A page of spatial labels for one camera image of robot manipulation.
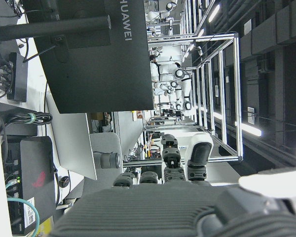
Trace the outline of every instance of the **desk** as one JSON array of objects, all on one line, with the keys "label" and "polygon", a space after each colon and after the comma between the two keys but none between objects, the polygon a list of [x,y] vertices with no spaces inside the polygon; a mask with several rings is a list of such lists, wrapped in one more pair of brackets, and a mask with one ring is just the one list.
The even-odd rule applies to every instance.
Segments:
[{"label": "desk", "polygon": [[[21,19],[18,20],[18,24],[25,23],[24,15]],[[20,49],[20,53],[22,56],[25,56],[26,47]],[[29,56],[32,56],[37,53],[35,43],[33,39],[29,39]],[[44,75],[44,71],[42,65],[40,63],[39,57],[36,57],[29,62],[28,67],[28,91],[27,91],[27,102],[26,103],[18,103],[14,101],[7,100],[6,97],[0,98],[0,102],[35,110],[35,111],[43,111],[44,108],[44,93],[46,86],[46,78]],[[38,136],[45,135],[44,126],[38,126]],[[59,159],[57,155],[57,149],[55,144],[55,139],[53,135],[53,130],[51,124],[47,126],[47,135],[51,138],[53,142],[53,158],[54,163],[58,169],[59,176],[68,175],[67,170],[62,168],[59,164]],[[76,174],[74,172],[70,172],[71,176],[71,189],[75,188],[82,180],[83,176]],[[0,149],[0,236],[2,237],[11,237],[11,228],[10,228],[10,219],[6,201],[6,191],[5,191],[5,183],[4,183],[4,175],[3,175],[3,167],[1,161],[1,149]],[[64,198],[69,192],[69,186],[60,190],[60,201]],[[55,200],[57,198],[57,183],[55,182]]]}]

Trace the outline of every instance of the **box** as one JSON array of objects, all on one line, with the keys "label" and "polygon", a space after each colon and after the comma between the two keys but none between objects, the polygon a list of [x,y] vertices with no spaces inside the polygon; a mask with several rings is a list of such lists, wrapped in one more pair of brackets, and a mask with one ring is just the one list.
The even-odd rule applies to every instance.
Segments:
[{"label": "box", "polygon": [[91,113],[91,119],[94,120],[103,120],[103,113],[102,112],[97,112],[97,113]]}]

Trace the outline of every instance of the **fluorescent light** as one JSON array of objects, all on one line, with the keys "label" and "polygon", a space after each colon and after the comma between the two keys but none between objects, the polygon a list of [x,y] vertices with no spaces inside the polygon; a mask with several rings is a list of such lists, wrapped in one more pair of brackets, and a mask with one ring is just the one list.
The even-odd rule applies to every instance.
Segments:
[{"label": "fluorescent light", "polygon": [[222,120],[222,115],[216,112],[213,112],[215,118]]},{"label": "fluorescent light", "polygon": [[195,47],[195,44],[191,44],[190,47],[188,48],[189,51],[191,51],[192,49],[194,49],[194,47]]},{"label": "fluorescent light", "polygon": [[214,11],[212,12],[212,14],[210,15],[210,17],[208,18],[208,22],[212,22],[213,18],[217,15],[217,13],[218,13],[220,7],[221,7],[220,4],[218,4],[218,5],[215,7]]},{"label": "fluorescent light", "polygon": [[202,36],[204,34],[204,28],[199,32],[198,36]]},{"label": "fluorescent light", "polygon": [[251,133],[257,137],[261,137],[262,136],[262,131],[256,127],[252,127],[250,125],[247,125],[245,123],[241,123],[241,127],[243,131],[246,131],[248,133]]}]

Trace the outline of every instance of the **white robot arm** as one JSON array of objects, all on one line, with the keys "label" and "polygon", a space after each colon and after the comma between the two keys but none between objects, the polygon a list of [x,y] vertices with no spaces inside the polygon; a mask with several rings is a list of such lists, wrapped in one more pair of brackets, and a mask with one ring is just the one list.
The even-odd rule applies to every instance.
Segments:
[{"label": "white robot arm", "polygon": [[200,181],[206,179],[206,164],[213,146],[213,139],[207,132],[196,133],[191,137],[185,152],[185,177],[187,180]]}]

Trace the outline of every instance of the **cable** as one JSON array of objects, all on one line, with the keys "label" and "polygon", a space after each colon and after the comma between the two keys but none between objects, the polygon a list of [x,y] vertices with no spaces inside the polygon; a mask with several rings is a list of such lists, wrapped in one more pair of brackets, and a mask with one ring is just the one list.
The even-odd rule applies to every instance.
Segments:
[{"label": "cable", "polygon": [[[47,94],[48,82],[46,82],[45,93],[44,93],[44,113],[46,113],[46,94]],[[45,136],[47,136],[47,124],[45,126]]]},{"label": "cable", "polygon": [[71,177],[70,177],[69,170],[67,170],[67,172],[68,172],[68,177],[69,177],[69,180],[70,180],[70,182],[69,182],[69,192],[68,192],[68,194],[65,196],[65,198],[63,198],[63,200],[66,200],[66,198],[69,196],[69,194],[70,194],[70,192],[71,192]]},{"label": "cable", "polygon": [[59,191],[59,177],[58,177],[58,170],[54,164],[54,175],[56,178],[56,182],[57,182],[57,200],[56,200],[56,206],[58,206],[59,204],[59,199],[60,199],[60,191]]},{"label": "cable", "polygon": [[27,58],[28,58],[28,55],[29,55],[29,38],[25,38],[25,44],[26,44],[26,52],[25,52],[25,56],[24,56],[24,59],[23,59],[23,63],[26,63],[27,61]]},{"label": "cable", "polygon": [[16,123],[26,123],[26,124],[35,124],[35,125],[45,125],[50,124],[53,120],[53,115],[50,113],[44,112],[34,112],[21,115],[13,115],[7,125],[16,124]]},{"label": "cable", "polygon": [[4,96],[6,96],[7,93],[8,93],[8,92],[11,90],[11,88],[12,88],[13,81],[14,81],[14,73],[13,73],[13,66],[11,66],[10,63],[9,63],[8,61],[4,60],[2,57],[0,58],[0,61],[4,62],[4,63],[6,64],[6,66],[10,68],[10,74],[11,74],[11,80],[10,80],[10,82],[9,82],[9,86],[8,86],[8,88],[4,91],[4,94],[2,94],[2,95],[0,96],[0,98],[2,98],[2,97],[4,97]]},{"label": "cable", "polygon": [[34,230],[34,232],[33,232],[33,234],[32,234],[32,237],[35,237],[36,234],[38,233],[39,222],[40,222],[40,220],[39,220],[39,214],[38,214],[37,209],[36,209],[36,208],[35,208],[30,202],[28,202],[28,201],[26,201],[26,200],[24,200],[24,199],[21,199],[21,198],[8,197],[7,200],[8,200],[8,201],[17,201],[17,202],[21,202],[21,203],[23,203],[23,204],[29,206],[29,207],[34,211],[34,213],[35,213],[35,222],[36,222],[36,223],[35,223],[35,230]]},{"label": "cable", "polygon": [[13,18],[13,17],[21,17],[22,15],[24,14],[28,14],[28,13],[31,13],[31,12],[51,12],[51,11],[46,11],[46,10],[30,10],[30,11],[24,11],[24,12],[21,12],[19,15],[13,15],[13,16],[0,16],[2,18]]},{"label": "cable", "polygon": [[3,142],[4,142],[4,156],[3,156],[3,164],[6,165],[6,161],[8,159],[8,139],[6,136],[5,125],[2,117],[0,116],[0,122],[2,124],[2,132],[3,132]]}]

